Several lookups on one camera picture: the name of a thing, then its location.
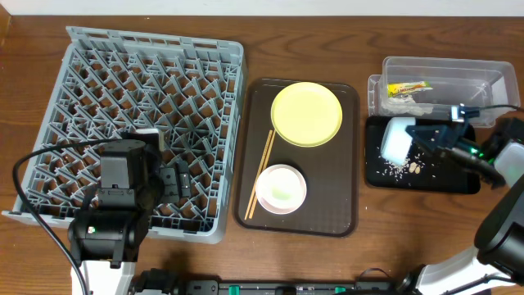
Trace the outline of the light blue bowl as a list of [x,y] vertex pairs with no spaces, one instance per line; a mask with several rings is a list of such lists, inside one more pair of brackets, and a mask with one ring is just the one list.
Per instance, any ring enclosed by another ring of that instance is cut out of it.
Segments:
[[396,166],[402,166],[409,154],[413,138],[406,128],[416,125],[413,117],[393,117],[389,120],[380,148],[381,157]]

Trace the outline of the green snack wrapper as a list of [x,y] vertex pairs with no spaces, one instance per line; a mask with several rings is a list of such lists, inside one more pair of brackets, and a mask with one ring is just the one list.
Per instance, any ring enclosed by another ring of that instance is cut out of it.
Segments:
[[409,95],[417,92],[433,90],[433,87],[426,81],[403,82],[387,85],[387,94],[390,98]]

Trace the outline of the white small cup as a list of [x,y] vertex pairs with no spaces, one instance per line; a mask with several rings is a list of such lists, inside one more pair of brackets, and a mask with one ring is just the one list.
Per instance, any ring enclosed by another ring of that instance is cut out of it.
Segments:
[[297,202],[303,193],[299,177],[287,168],[277,168],[267,176],[266,199],[276,207]]

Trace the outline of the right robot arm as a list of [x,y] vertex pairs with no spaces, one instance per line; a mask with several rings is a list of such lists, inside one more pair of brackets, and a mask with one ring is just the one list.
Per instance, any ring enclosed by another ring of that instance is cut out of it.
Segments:
[[439,264],[425,265],[398,286],[409,294],[478,294],[523,284],[523,122],[505,119],[481,145],[462,130],[444,126],[409,127],[408,133],[433,155],[476,172],[507,194],[482,221],[467,250]]

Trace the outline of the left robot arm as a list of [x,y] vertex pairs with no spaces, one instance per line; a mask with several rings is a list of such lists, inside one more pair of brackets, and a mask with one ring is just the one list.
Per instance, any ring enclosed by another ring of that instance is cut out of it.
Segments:
[[169,270],[135,274],[139,248],[155,208],[190,195],[186,162],[164,165],[164,134],[158,129],[122,133],[101,154],[101,179],[68,228],[74,294],[179,294]]

